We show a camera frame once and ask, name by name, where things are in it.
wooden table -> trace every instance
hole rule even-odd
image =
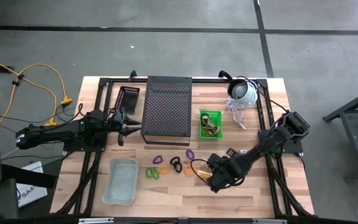
[[[289,108],[284,81],[281,78],[268,78],[268,88],[272,100]],[[99,77],[84,77],[77,103],[83,103],[83,112],[94,108]],[[142,121],[142,112],[146,83],[115,83],[112,89],[110,105],[114,105],[121,85],[140,88],[135,114],[131,118]],[[210,191],[197,177],[187,177],[183,172],[173,170],[170,175],[161,175],[159,180],[146,179],[145,169],[154,166],[152,160],[162,155],[163,164],[180,156],[186,161],[185,151],[194,150],[196,158],[207,159],[214,152],[223,156],[228,148],[235,150],[251,149],[258,143],[257,131],[260,129],[257,110],[244,110],[246,130],[241,129],[225,110],[228,84],[193,84],[191,140],[189,147],[161,146],[145,144],[140,131],[131,134],[124,140],[124,146],[117,144],[117,134],[109,134],[106,150],[102,153],[98,181],[94,195],[92,216],[109,217],[202,217],[202,218],[268,218],[274,217],[269,180],[267,178],[265,159],[254,163],[244,183],[238,187],[221,190],[217,194]],[[105,93],[102,96],[103,109]],[[265,99],[262,99],[264,114]],[[274,118],[283,113],[282,109],[273,106]],[[224,137],[220,140],[200,139],[200,110],[220,110],[223,112]],[[62,164],[58,183],[53,198],[51,212],[57,211],[69,199],[76,189],[81,173],[84,153],[74,152]],[[136,199],[130,205],[108,205],[101,201],[109,174],[109,161],[114,158],[135,159],[139,163],[139,179]],[[283,164],[287,184],[294,196],[313,213],[308,184],[302,162],[294,155],[283,155]],[[85,207],[88,188],[85,189],[82,209]],[[278,190],[280,208],[284,211],[283,197]]]

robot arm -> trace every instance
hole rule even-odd
[[[229,149],[227,153],[231,155],[230,157],[211,154],[207,164],[213,174],[206,180],[207,184],[215,193],[221,189],[240,185],[256,160],[287,141],[303,139],[309,133],[309,127],[297,112],[287,112],[277,121],[277,126],[269,130],[264,141],[249,152],[238,154],[233,149]]]
[[[140,122],[130,119],[124,110],[117,111],[110,118],[105,118],[101,110],[87,113],[85,117],[55,126],[34,126],[32,124],[16,133],[16,146],[29,149],[39,144],[61,141],[71,143],[82,141],[85,144],[97,144],[99,135],[111,132],[119,133],[118,144],[124,144],[124,136],[128,136],[140,128],[130,128]]]

perforated metal box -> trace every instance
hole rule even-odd
[[[191,81],[189,77],[148,77],[140,132],[147,144],[190,144]]]

gray floor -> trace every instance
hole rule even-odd
[[[266,29],[358,30],[358,0],[260,0],[260,5]],[[258,28],[251,0],[16,0],[0,1],[0,10],[0,24],[9,25]],[[358,35],[267,35],[267,43],[274,76],[285,79],[292,110],[311,125],[303,145],[315,213],[358,221],[358,183],[342,180],[358,169],[357,156],[342,124],[321,119],[358,95]],[[226,70],[266,77],[259,34],[0,30],[0,61],[16,70],[33,63],[54,66],[74,101],[85,75],[128,75],[136,70],[139,75],[215,77]],[[50,70],[34,68],[26,75],[62,98],[60,82]],[[13,79],[0,74],[0,114],[9,102]],[[52,108],[47,92],[23,83],[9,116],[42,120],[52,115]],[[5,120],[3,125],[19,130],[26,124]],[[2,154],[15,149],[14,133],[2,128],[0,133]],[[57,144],[12,156],[55,156],[61,150]],[[37,159],[6,163],[24,166],[29,161]],[[46,168],[58,172],[56,166]],[[27,206],[26,214],[32,208]]]

yellow extension cord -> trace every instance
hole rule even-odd
[[[20,74],[24,73],[25,71],[27,71],[29,68],[32,68],[32,67],[35,67],[35,66],[45,66],[45,67],[48,67],[50,69],[52,69],[58,76],[59,76],[59,79],[60,79],[60,82],[62,83],[62,88],[63,88],[63,94],[64,94],[64,98],[63,98],[63,101],[61,102],[61,104],[63,105],[69,105],[73,100],[71,98],[69,98],[66,94],[66,89],[65,89],[65,85],[64,85],[64,82],[63,82],[63,79],[62,79],[62,76],[60,75],[60,73],[54,69],[52,66],[50,65],[46,65],[46,64],[42,64],[42,63],[36,63],[36,64],[33,64],[33,65],[30,65],[28,67],[26,67],[25,69],[23,69],[21,72],[17,73],[13,70],[11,70],[10,68],[6,67],[5,65],[1,64],[0,63],[0,66],[4,67],[6,70],[16,74],[17,76],[19,76]],[[52,117],[50,118],[49,122],[45,123],[46,126],[51,126],[51,125],[57,125],[57,123],[55,122],[55,116],[56,116],[56,108],[57,108],[57,99],[56,99],[56,95],[53,93],[52,90],[48,89],[47,87],[45,86],[42,86],[42,85],[38,85],[26,78],[23,78],[26,82],[30,83],[31,85],[33,86],[36,86],[36,87],[39,87],[39,88],[42,88],[44,90],[47,90],[50,94],[52,94],[53,96],[53,99],[55,100],[55,109],[53,110],[53,115]],[[15,89],[16,89],[16,85],[13,85],[13,88],[12,88],[12,93],[11,93],[11,99],[9,100],[9,105],[4,113],[4,116],[5,117],[9,110],[11,109],[11,106],[12,106],[12,102],[13,102],[13,98],[14,98],[14,93],[15,93]]]

